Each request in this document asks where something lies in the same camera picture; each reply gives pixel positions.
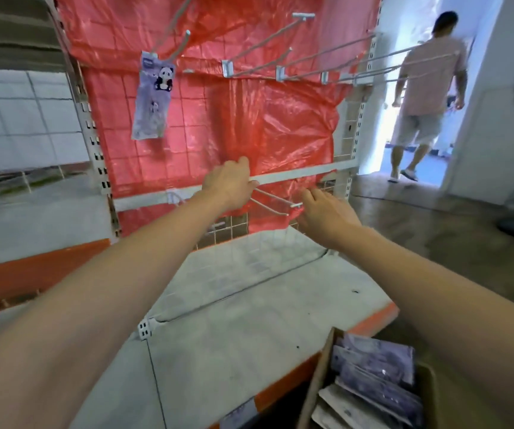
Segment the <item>panda illustration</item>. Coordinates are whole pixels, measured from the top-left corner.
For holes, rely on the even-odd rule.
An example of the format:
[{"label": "panda illustration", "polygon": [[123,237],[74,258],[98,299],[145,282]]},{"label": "panda illustration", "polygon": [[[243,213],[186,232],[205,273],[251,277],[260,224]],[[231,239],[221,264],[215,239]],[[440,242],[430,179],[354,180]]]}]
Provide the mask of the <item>panda illustration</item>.
[{"label": "panda illustration", "polygon": [[174,68],[169,66],[164,66],[158,72],[156,82],[154,83],[154,88],[156,90],[172,90],[172,82],[174,78]]}]

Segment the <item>white shorts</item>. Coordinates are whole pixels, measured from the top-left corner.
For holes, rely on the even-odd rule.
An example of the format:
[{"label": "white shorts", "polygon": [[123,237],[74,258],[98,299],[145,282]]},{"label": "white shorts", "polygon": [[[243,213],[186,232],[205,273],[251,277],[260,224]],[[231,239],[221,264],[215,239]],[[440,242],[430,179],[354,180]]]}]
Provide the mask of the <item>white shorts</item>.
[{"label": "white shorts", "polygon": [[421,116],[398,115],[391,144],[395,146],[409,146],[412,142],[426,144],[430,147],[442,130],[443,114],[424,114]]}]

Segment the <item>brown floor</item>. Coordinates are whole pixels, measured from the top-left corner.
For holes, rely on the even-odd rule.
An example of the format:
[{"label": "brown floor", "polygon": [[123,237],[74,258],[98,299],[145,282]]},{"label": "brown floor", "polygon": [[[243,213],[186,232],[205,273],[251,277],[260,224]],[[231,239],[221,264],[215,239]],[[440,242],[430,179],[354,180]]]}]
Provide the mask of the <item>brown floor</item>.
[{"label": "brown floor", "polygon": [[[357,177],[350,195],[364,224],[514,302],[514,238],[493,224],[506,215],[503,208],[448,197],[433,186],[390,184],[384,174]],[[492,411],[485,394],[430,351],[402,313],[379,337],[412,344],[434,367],[445,427],[510,427]]]}]

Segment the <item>panda package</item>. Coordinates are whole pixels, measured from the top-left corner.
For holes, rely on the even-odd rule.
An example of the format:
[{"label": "panda package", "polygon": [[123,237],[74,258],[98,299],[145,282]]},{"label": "panda package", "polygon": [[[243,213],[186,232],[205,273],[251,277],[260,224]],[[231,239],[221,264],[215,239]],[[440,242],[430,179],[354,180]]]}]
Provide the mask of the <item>panda package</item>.
[{"label": "panda package", "polygon": [[164,136],[175,71],[174,64],[159,60],[149,52],[142,52],[132,139]]}]

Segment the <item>shoe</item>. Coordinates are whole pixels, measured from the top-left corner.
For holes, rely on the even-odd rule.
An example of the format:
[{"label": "shoe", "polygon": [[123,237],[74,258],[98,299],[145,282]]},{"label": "shoe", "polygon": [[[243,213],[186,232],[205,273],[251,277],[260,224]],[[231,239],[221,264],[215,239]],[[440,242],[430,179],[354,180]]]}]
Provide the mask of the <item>shoe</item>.
[{"label": "shoe", "polygon": [[400,175],[397,170],[392,170],[390,173],[390,177],[388,178],[389,182],[392,182],[393,184],[397,184],[398,180],[400,179]]},{"label": "shoe", "polygon": [[418,182],[418,176],[414,170],[404,169],[402,172],[400,172],[400,174],[407,177],[411,181]]}]

